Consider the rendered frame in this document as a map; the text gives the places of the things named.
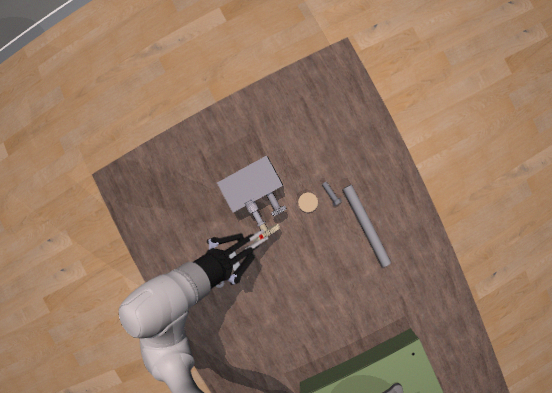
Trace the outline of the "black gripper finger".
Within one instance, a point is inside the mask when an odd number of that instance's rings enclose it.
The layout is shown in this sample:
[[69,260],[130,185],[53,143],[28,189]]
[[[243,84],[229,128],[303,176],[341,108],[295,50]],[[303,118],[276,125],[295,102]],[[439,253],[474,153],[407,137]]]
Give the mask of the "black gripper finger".
[[242,261],[242,263],[239,265],[239,267],[235,270],[235,272],[228,279],[228,281],[230,282],[231,285],[238,284],[240,282],[241,276],[246,271],[246,269],[249,267],[249,265],[252,263],[252,261],[255,259],[255,255],[253,255],[253,251],[260,246],[259,244],[261,244],[262,242],[264,242],[267,239],[268,239],[268,236],[261,239],[261,240],[256,241],[255,244],[245,248],[245,251],[244,250],[242,251],[243,253],[240,252],[239,254],[237,254],[236,256],[231,258],[231,261],[229,261],[228,263],[226,263],[224,265],[224,269],[229,269],[231,266],[233,266],[234,264],[236,264],[238,261],[240,261],[241,259],[243,259],[246,256],[246,258]]
[[234,244],[233,246],[226,249],[224,253],[219,255],[219,257],[218,257],[219,260],[223,260],[227,256],[229,256],[230,254],[232,254],[234,251],[236,251],[237,249],[239,249],[240,247],[242,247],[246,243],[252,241],[253,239],[255,239],[256,237],[258,237],[259,235],[261,235],[264,232],[265,232],[264,230],[260,230],[260,231],[256,232],[255,234],[248,235],[245,238],[243,237],[242,233],[227,236],[227,237],[223,237],[223,238],[213,237],[213,238],[210,238],[210,239],[207,240],[207,244],[209,244],[209,250],[210,250],[211,248],[217,247],[219,244],[223,244],[223,243],[227,243],[227,242],[231,242],[231,241],[235,241],[235,240],[237,240],[238,242],[240,241],[239,243]]

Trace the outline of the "grey shaft with cream gear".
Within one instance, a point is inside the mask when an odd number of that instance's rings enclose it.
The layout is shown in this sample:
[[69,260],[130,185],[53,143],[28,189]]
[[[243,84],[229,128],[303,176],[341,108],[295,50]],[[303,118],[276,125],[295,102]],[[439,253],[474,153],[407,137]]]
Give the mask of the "grey shaft with cream gear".
[[274,233],[275,231],[277,231],[280,228],[279,224],[275,224],[275,225],[267,228],[266,225],[265,225],[265,221],[262,220],[262,218],[261,218],[260,214],[258,213],[258,211],[254,211],[252,214],[253,214],[255,220],[258,223],[257,227],[259,226],[260,230],[264,229],[264,231],[265,231],[264,233],[259,235],[257,238],[255,238],[253,240],[254,242],[269,236],[270,234]]

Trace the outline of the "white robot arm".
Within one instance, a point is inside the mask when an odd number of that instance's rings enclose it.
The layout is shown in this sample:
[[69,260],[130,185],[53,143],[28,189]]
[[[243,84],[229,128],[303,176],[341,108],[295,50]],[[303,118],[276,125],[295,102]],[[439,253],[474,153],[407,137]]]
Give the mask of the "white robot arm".
[[191,374],[194,358],[184,327],[189,309],[210,291],[203,268],[186,262],[139,286],[119,307],[123,328],[140,338],[146,369],[172,393],[204,393]]

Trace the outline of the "tan round disc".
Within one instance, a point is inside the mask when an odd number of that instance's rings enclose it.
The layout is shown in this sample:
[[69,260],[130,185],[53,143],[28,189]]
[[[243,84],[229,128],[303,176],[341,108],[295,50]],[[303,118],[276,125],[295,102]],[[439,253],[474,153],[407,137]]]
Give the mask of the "tan round disc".
[[298,205],[304,212],[312,212],[318,205],[318,199],[313,193],[306,192],[299,197]]

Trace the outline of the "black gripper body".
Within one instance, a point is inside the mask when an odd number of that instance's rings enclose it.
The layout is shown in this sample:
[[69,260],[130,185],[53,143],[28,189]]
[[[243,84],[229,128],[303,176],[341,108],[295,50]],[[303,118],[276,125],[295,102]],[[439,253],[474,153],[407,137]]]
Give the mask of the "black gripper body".
[[[219,255],[224,252],[224,250],[211,248],[210,250],[207,250],[205,255],[193,261],[201,268],[203,268],[203,270],[208,275],[211,283],[211,289],[218,285],[220,282],[228,280],[231,276],[233,266],[231,266],[229,269],[224,269],[224,265],[231,261],[230,257],[227,256],[224,260],[219,260],[218,258]],[[219,264],[219,262],[221,265]]]

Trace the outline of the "long grey metal bar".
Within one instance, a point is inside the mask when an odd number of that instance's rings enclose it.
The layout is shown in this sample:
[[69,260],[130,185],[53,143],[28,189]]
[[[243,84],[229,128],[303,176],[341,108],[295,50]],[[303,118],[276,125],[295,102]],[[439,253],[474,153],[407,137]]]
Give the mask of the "long grey metal bar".
[[342,190],[345,193],[356,217],[358,218],[381,266],[382,267],[388,266],[391,263],[391,261],[352,184],[343,188]]

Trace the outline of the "grey hex bolt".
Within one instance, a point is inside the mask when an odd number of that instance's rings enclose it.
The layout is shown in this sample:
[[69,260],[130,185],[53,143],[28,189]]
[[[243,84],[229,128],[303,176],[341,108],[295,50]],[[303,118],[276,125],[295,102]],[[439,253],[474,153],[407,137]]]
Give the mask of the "grey hex bolt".
[[324,187],[326,192],[329,194],[329,196],[333,200],[332,204],[334,206],[336,206],[337,204],[339,204],[342,201],[341,198],[338,199],[338,197],[335,195],[335,193],[333,192],[333,190],[331,189],[331,187],[329,186],[329,184],[327,182],[325,182],[322,186]]

